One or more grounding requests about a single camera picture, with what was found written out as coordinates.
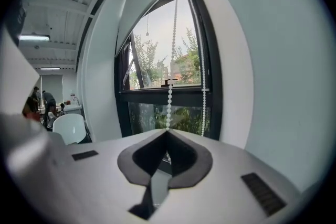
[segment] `sky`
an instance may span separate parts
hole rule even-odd
[[[164,64],[166,66],[169,66],[172,54],[175,2],[176,1],[172,1],[166,5],[163,5],[162,7],[147,15],[149,16],[149,36],[146,36],[147,16],[143,17],[133,30],[135,35],[141,35],[141,42],[145,42],[149,39],[151,39],[154,44],[158,42],[154,62],[162,60],[167,56],[167,58],[164,60]],[[195,34],[193,17],[188,0],[178,0],[175,45],[181,46],[183,54],[186,54],[186,48],[182,43],[182,37],[188,44],[188,38],[186,34],[187,28],[192,28]]]

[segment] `fluorescent light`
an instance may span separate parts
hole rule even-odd
[[[39,35],[20,35],[20,40],[37,40],[37,41],[50,41],[48,36]]]
[[[60,70],[59,67],[41,67],[41,70]]]

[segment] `window frame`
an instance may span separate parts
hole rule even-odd
[[[198,44],[202,44],[204,51],[205,70],[207,73],[207,76],[205,77],[206,107],[211,108],[210,130],[208,138],[219,140],[222,128],[223,89],[221,61],[219,57],[215,30],[204,1],[188,0],[188,2],[193,16],[197,42]],[[200,68],[202,68],[199,48],[198,53],[200,58]],[[114,62],[114,90],[115,99],[117,102],[119,123],[123,137],[133,135],[128,105],[129,102],[157,105],[167,104],[167,87],[123,90],[122,80],[125,72],[128,69],[128,65],[129,50],[122,49]],[[174,87],[172,105],[202,107],[202,83],[203,78],[201,72],[201,85]],[[171,173],[170,164],[167,163],[167,160],[161,163],[159,169]]]

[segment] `lower window pane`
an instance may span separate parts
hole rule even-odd
[[[170,128],[201,134],[202,108],[172,105],[171,110]],[[166,105],[129,103],[129,111],[133,134],[166,128]],[[210,112],[206,108],[204,136],[209,136]]]

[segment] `black rectangular slot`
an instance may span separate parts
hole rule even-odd
[[[90,158],[98,155],[97,151],[86,151],[82,153],[73,154],[72,157],[75,161],[79,161],[80,159]]]
[[[244,175],[242,180],[268,217],[286,206],[286,203],[256,173]]]

